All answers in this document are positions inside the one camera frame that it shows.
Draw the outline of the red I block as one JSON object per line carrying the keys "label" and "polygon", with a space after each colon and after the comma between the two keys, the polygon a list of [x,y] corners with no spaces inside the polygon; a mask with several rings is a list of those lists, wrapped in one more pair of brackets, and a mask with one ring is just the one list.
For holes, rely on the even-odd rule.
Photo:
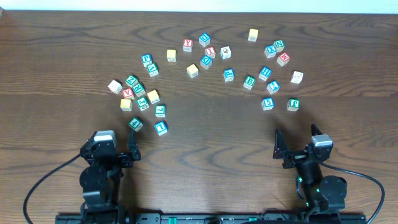
{"label": "red I block", "polygon": [[214,59],[216,57],[216,50],[213,46],[207,47],[205,49],[205,55]]}

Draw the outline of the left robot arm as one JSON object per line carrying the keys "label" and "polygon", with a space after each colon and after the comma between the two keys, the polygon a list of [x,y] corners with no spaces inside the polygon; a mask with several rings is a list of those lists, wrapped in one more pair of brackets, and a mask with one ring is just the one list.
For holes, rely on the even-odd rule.
{"label": "left robot arm", "polygon": [[89,164],[80,175],[85,202],[81,205],[80,222],[134,223],[135,218],[119,204],[123,169],[141,159],[134,130],[127,141],[126,152],[116,152],[113,130],[96,131],[80,149],[80,156]]}

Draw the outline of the red A block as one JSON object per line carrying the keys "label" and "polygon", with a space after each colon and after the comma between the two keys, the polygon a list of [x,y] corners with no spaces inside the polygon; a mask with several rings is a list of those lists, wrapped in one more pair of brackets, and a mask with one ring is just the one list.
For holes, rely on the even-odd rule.
{"label": "red A block", "polygon": [[124,99],[130,99],[133,100],[134,97],[134,92],[131,88],[126,88],[122,90],[123,98]]}

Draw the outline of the blue 2 block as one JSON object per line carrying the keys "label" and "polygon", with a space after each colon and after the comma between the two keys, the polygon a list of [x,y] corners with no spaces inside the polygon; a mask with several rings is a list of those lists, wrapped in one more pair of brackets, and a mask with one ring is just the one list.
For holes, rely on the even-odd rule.
{"label": "blue 2 block", "polygon": [[276,92],[278,92],[279,89],[280,89],[280,85],[279,85],[279,83],[276,80],[269,82],[268,85],[267,85],[267,91],[271,95],[276,93]]}

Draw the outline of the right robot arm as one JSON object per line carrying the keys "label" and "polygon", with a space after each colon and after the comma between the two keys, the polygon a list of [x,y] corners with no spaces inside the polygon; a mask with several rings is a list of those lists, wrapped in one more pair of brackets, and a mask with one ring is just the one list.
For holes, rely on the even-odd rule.
{"label": "right robot arm", "polygon": [[311,141],[303,150],[291,151],[279,129],[275,130],[274,159],[282,159],[282,167],[296,169],[296,191],[304,199],[307,209],[300,216],[310,221],[311,216],[334,214],[345,208],[347,182],[335,175],[324,176],[320,164],[330,158],[331,138],[315,124],[311,125]]}

